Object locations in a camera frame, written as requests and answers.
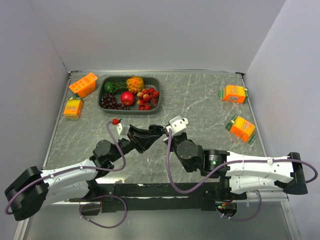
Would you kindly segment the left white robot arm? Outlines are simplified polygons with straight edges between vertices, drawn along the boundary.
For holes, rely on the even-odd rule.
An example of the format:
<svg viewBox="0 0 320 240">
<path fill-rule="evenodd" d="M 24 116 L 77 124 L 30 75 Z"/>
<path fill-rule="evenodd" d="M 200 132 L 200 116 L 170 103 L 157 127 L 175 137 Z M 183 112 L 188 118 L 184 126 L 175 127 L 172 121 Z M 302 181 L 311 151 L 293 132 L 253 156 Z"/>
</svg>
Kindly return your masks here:
<svg viewBox="0 0 320 240">
<path fill-rule="evenodd" d="M 97 179 L 126 166 L 125 155 L 136 150 L 142 154 L 165 133 L 163 126 L 151 124 L 148 129 L 133 125 L 116 126 L 119 135 L 128 138 L 99 141 L 93 155 L 66 167 L 39 170 L 27 168 L 5 191 L 8 201 L 4 212 L 22 221 L 35 215 L 41 208 L 70 199 L 95 200 L 99 195 Z"/>
</svg>

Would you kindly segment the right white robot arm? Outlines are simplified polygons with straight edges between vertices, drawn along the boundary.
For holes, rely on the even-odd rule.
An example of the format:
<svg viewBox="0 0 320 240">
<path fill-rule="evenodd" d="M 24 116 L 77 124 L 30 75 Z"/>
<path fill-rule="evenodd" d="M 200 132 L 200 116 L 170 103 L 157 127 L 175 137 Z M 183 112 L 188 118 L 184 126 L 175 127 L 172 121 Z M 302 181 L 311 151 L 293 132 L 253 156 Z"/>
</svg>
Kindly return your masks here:
<svg viewBox="0 0 320 240">
<path fill-rule="evenodd" d="M 168 136 L 164 142 L 186 172 L 199 171 L 204 181 L 219 179 L 218 193 L 223 199 L 256 190 L 282 190 L 289 195 L 308 193 L 303 164 L 297 152 L 282 157 L 259 157 L 204 149 L 188 139 L 186 133 Z"/>
</svg>

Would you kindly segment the white earbud charging case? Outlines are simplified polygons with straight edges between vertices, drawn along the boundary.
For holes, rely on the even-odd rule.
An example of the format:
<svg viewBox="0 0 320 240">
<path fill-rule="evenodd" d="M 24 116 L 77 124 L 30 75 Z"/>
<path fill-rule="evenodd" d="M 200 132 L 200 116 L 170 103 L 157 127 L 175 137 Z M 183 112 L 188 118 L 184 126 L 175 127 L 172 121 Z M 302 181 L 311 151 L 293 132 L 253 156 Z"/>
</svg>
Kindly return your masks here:
<svg viewBox="0 0 320 240">
<path fill-rule="evenodd" d="M 189 120 L 187 118 L 183 118 L 182 120 L 184 121 L 186 126 L 189 124 Z"/>
</svg>

